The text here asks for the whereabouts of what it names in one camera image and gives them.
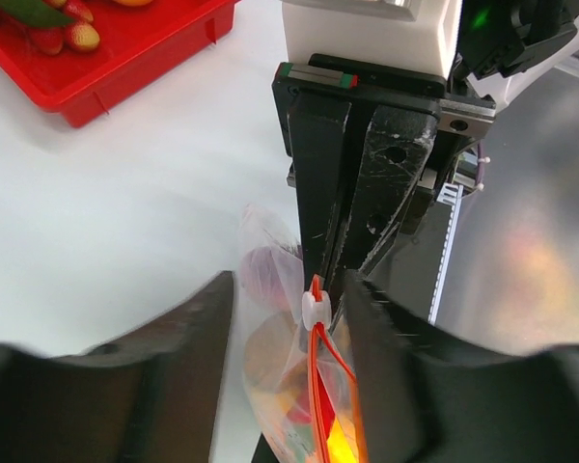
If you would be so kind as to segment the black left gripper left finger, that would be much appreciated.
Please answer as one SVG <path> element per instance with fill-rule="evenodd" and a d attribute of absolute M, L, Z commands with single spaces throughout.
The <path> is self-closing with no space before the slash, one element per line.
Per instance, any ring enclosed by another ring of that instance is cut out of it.
<path fill-rule="evenodd" d="M 82 355 L 0 343 L 0 462 L 206 462 L 234 275 Z"/>

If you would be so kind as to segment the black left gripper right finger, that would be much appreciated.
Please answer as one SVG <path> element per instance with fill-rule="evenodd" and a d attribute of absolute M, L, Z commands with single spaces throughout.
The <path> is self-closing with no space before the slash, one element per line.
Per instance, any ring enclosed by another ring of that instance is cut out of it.
<path fill-rule="evenodd" d="M 372 462 L 579 462 L 579 344 L 498 353 L 354 272 L 344 303 Z"/>

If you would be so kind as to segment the clear zip bag orange zipper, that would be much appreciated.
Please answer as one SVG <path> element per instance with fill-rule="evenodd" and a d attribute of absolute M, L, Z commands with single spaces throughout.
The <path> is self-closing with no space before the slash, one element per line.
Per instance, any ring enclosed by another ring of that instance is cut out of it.
<path fill-rule="evenodd" d="M 254 461 L 368 461 L 348 328 L 306 283 L 298 239 L 249 205 L 238 249 L 242 379 L 262 434 Z"/>

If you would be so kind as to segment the orange yellow mango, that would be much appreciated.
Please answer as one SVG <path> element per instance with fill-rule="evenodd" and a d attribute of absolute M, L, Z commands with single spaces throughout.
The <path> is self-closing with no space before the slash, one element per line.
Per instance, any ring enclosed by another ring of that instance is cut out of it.
<path fill-rule="evenodd" d="M 317 368 L 329 458 L 332 462 L 357 462 L 353 385 L 324 344 L 318 346 Z M 244 350 L 243 381 L 264 442 L 276 459 L 317 462 L 308 355 L 301 350 L 300 333 L 289 313 L 267 317 L 250 335 Z"/>

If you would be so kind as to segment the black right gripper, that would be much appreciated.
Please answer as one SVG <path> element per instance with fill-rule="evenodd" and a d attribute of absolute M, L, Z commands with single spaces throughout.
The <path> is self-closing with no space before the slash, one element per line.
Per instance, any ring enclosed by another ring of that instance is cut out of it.
<path fill-rule="evenodd" d="M 400 230 L 417 231 L 453 160 L 486 135 L 496 113 L 490 96 L 455 78 L 323 54 L 280 64 L 272 90 L 293 163 L 305 285 L 319 275 L 333 302 L 343 293 L 332 269 L 342 201 L 358 169 L 347 153 L 363 147 L 345 268 L 369 274 Z M 411 200 L 426 163 L 436 176 Z"/>

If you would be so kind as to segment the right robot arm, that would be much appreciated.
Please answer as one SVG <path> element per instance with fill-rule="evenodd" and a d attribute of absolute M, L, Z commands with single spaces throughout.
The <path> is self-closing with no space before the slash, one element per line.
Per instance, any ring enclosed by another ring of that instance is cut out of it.
<path fill-rule="evenodd" d="M 306 280 L 333 300 L 424 217 L 519 78 L 579 35 L 579 1 L 286 1 L 272 90 Z"/>

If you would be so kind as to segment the purple onion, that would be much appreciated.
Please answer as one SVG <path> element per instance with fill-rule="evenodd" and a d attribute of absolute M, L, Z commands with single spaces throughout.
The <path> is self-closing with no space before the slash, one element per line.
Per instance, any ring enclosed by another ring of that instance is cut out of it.
<path fill-rule="evenodd" d="M 304 277 L 302 260 L 289 249 L 261 246 L 240 261 L 239 279 L 249 297 L 273 312 L 291 312 L 298 305 Z"/>

